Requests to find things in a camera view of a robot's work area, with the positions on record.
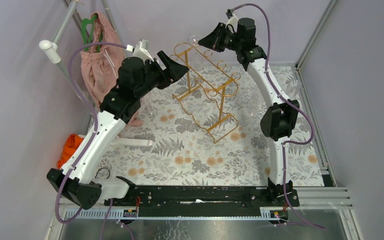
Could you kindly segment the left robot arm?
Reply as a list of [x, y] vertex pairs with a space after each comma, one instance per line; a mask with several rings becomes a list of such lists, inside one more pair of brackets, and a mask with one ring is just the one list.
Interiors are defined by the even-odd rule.
[[93, 113], [94, 124], [79, 148], [61, 168], [51, 168], [47, 180], [57, 192], [55, 209], [65, 198], [84, 210], [98, 201], [117, 199], [128, 206], [135, 200], [130, 184], [122, 180], [95, 180], [94, 172], [110, 143], [133, 119], [141, 107], [141, 99], [154, 88], [165, 89], [189, 72], [163, 51], [156, 59], [143, 60], [137, 56], [124, 59], [118, 69], [116, 85], [104, 97], [99, 112]]

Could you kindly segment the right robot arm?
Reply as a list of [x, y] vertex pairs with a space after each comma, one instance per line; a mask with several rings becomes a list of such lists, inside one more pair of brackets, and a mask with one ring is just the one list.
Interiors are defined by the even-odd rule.
[[267, 201], [273, 206], [290, 206], [294, 199], [293, 182], [288, 175], [287, 148], [283, 144], [290, 140], [296, 126], [297, 100], [289, 99], [269, 68], [269, 54], [256, 43], [256, 26], [252, 18], [244, 17], [236, 27], [218, 23], [216, 28], [197, 43], [215, 52], [232, 50], [237, 61], [256, 83], [267, 110], [260, 121], [260, 128], [268, 138], [270, 174], [267, 181]]

